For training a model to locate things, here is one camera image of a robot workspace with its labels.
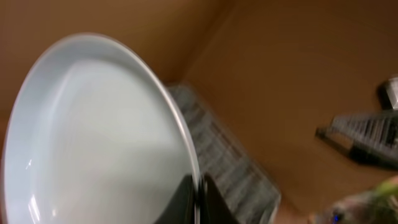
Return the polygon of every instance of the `brown cardboard box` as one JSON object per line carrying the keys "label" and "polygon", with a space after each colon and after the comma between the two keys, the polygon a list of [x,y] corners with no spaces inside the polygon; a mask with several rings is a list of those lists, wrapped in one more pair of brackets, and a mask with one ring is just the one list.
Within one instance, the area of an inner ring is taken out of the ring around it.
{"label": "brown cardboard box", "polygon": [[187,82],[299,211],[393,175],[314,138],[334,115],[379,110],[398,72],[396,1],[5,0],[0,128],[27,72],[52,43],[99,32],[132,48],[165,82]]}

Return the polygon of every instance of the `metal rack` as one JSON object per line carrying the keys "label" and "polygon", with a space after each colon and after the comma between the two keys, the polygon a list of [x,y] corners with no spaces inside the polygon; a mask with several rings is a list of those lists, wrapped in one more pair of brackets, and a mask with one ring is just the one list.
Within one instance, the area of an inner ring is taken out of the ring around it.
{"label": "metal rack", "polygon": [[171,86],[169,92],[187,122],[201,172],[215,180],[232,214],[240,223],[272,223],[280,203],[274,183],[189,87]]}
{"label": "metal rack", "polygon": [[[351,141],[351,148],[334,134]],[[398,111],[336,116],[329,127],[317,129],[317,136],[360,163],[398,169]]]}

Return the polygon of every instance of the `white plate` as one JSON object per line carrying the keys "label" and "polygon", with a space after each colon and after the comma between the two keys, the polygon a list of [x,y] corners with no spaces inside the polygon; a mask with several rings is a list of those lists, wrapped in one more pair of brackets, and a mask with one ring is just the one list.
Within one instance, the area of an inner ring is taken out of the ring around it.
{"label": "white plate", "polygon": [[160,81],[127,47],[89,34],[57,42],[33,66],[3,162],[8,224],[152,223],[185,174],[199,178]]}

